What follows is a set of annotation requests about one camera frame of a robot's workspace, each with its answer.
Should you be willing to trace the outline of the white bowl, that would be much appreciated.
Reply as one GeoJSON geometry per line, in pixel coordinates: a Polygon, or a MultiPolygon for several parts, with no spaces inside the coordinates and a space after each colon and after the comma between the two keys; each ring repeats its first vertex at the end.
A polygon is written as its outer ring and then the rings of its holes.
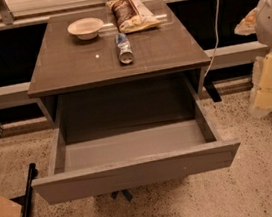
{"type": "Polygon", "coordinates": [[[72,22],[67,31],[71,35],[75,35],[80,40],[95,39],[98,36],[98,32],[103,27],[104,22],[98,18],[85,18],[72,22]]]}

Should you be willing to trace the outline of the black stand leg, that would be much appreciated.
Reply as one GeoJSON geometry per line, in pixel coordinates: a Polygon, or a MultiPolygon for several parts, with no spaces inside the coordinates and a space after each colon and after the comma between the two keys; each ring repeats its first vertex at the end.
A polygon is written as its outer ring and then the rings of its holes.
{"type": "Polygon", "coordinates": [[[25,194],[20,195],[20,197],[14,197],[13,202],[17,203],[21,207],[21,217],[30,217],[31,202],[32,202],[32,181],[37,177],[38,170],[36,169],[36,164],[32,163],[29,165],[26,181],[25,194]]]}

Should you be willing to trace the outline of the open grey top drawer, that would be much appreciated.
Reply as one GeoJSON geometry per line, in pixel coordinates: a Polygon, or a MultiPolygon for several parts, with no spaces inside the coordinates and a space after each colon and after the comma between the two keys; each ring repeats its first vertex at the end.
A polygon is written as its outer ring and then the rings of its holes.
{"type": "Polygon", "coordinates": [[[240,144],[182,75],[63,94],[56,111],[49,172],[33,182],[51,204],[226,168],[240,144]]]}

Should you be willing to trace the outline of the chip bag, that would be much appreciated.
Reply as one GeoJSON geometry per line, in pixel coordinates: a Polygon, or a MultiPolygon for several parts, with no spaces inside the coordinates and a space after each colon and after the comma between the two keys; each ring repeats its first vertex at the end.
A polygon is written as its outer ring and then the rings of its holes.
{"type": "Polygon", "coordinates": [[[121,33],[138,32],[158,27],[158,20],[141,0],[108,1],[107,6],[113,13],[121,33]]]}

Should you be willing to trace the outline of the grey cabinet with top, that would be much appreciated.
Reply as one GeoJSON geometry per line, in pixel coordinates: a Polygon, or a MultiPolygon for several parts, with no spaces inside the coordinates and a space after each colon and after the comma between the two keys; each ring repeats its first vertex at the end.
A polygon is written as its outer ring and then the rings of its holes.
{"type": "Polygon", "coordinates": [[[115,42],[118,28],[109,9],[93,8],[52,17],[47,22],[28,96],[40,100],[41,110],[52,125],[56,124],[59,94],[162,74],[186,74],[186,86],[194,103],[199,104],[210,58],[164,1],[150,0],[146,6],[160,25],[129,34],[134,61],[126,67],[119,61],[115,42]],[[104,22],[98,36],[83,41],[70,35],[67,27],[87,17],[104,22]]]}

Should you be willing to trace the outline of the red bull can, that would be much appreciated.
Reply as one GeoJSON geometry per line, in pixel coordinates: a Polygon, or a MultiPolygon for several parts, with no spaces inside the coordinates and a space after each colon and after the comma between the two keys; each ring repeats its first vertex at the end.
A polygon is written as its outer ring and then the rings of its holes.
{"type": "Polygon", "coordinates": [[[130,42],[128,41],[127,35],[119,33],[115,39],[117,56],[120,63],[126,65],[131,64],[134,59],[130,42]]]}

